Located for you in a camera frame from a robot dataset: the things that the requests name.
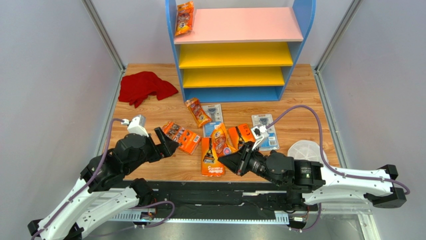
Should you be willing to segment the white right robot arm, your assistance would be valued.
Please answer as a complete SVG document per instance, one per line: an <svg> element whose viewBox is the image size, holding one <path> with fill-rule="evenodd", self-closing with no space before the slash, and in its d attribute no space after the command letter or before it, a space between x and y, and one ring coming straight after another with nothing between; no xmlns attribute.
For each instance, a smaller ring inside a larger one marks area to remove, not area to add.
<svg viewBox="0 0 426 240"><path fill-rule="evenodd" d="M271 182L285 192L290 210L330 202L370 202L376 208L396 209L406 201L404 189L395 186L398 176L394 165L373 171L350 170L338 174L319 161L294 159L272 150L263 155L246 142L237 152L218 161L237 176L248 172Z"/></svg>

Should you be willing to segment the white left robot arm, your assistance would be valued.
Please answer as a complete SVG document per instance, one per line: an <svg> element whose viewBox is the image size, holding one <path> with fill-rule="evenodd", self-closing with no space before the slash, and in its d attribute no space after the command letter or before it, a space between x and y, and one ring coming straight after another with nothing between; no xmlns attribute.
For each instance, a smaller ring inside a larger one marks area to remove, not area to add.
<svg viewBox="0 0 426 240"><path fill-rule="evenodd" d="M154 131L159 144L155 144L150 135L129 133L114 148L92 158L60 205L47 217L29 222L27 228L31 238L82 240L124 210L153 208L154 191L144 178L136 178L102 204L94 208L91 205L140 165L157 162L175 153L179 144L161 128L157 127Z"/></svg>

